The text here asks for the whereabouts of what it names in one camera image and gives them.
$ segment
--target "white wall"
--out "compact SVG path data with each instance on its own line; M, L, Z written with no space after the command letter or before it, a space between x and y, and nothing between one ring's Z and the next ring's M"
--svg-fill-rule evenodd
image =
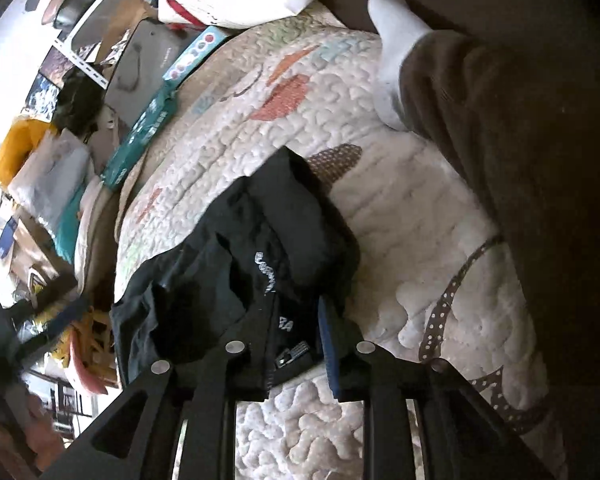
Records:
M58 31L40 24L43 9L25 12L13 0L0 18L0 143L20 113L29 89Z

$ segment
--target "red stripe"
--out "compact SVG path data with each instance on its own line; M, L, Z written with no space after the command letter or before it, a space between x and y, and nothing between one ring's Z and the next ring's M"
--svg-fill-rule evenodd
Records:
M176 0L167 0L167 4L173 9L173 11L179 15L181 18L184 18L189 23L192 23L196 27L205 28L206 25L202 23L199 19L197 19L193 14L191 14L187 9L185 9L181 3Z

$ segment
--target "bed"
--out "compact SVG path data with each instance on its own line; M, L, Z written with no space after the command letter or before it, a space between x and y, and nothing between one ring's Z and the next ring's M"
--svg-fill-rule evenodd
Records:
M435 146L381 123L379 37L313 4L220 48L123 186L115 297L190 233L209 203L280 146L308 160L362 252L346 316L402 359L448 359L557 478L559 427L506 243ZM360 478L362 405L323 366L237 410L236 478ZM417 434L413 436L419 448ZM418 474L424 477L418 461Z

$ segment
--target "orange pattern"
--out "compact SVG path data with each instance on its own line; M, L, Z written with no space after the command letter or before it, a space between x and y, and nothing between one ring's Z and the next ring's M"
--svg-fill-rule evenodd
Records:
M286 117L295 111L304 100L308 91L309 76L297 74L279 83L271 92L269 99L250 115L256 121L274 121Z
M283 57L282 60L278 63L278 66L271 73L271 76L269 76L269 79L267 79L267 86L271 86L271 84L281 75L283 75L286 69L292 66L293 63L295 63L299 59L302 59L304 56L311 54L316 48L318 48L317 45L312 46L311 48L304 48L302 50L298 50L293 54L289 54L288 56Z

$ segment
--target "metal rivet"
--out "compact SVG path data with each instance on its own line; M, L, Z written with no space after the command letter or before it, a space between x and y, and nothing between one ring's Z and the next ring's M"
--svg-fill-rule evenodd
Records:
M356 350L361 354L371 354L371 352L376 350L376 345L371 341L360 341L356 345Z
M244 343L242 341L229 341L224 349L229 354L239 354L244 350Z
M438 372L439 374L445 373L450 366L449 361L446 361L444 359L433 359L433 361L430 362L429 365L431 366L431 369L433 371Z
M171 368L171 365L168 361L156 361L154 364L151 365L151 371L156 375L168 372L169 368Z

